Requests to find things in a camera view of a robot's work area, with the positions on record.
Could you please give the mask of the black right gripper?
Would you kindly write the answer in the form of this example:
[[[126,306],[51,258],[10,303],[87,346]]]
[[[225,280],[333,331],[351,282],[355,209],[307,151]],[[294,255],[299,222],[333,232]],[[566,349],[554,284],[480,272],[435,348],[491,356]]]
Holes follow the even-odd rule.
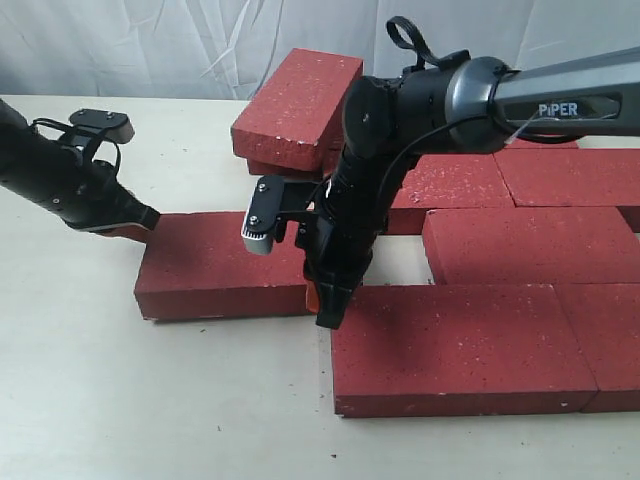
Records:
[[[304,212],[296,246],[304,251],[305,304],[315,324],[338,329],[388,226],[391,205],[420,156],[391,151],[362,157],[340,151],[320,181],[301,184]]]

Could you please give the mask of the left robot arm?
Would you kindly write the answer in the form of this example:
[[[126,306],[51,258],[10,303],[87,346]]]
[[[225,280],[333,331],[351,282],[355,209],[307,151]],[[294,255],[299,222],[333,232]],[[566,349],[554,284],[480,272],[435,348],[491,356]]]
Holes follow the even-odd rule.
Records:
[[[134,135],[125,113],[84,108],[67,123],[29,122],[2,102],[1,186],[74,231],[145,243],[161,214],[117,179]]]

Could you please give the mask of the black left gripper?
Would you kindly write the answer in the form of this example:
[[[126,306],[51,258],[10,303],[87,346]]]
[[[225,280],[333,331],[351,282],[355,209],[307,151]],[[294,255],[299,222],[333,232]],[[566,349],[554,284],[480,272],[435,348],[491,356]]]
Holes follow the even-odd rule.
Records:
[[[74,230],[146,244],[160,212],[117,181],[120,164],[92,160],[31,129],[1,131],[1,186]]]

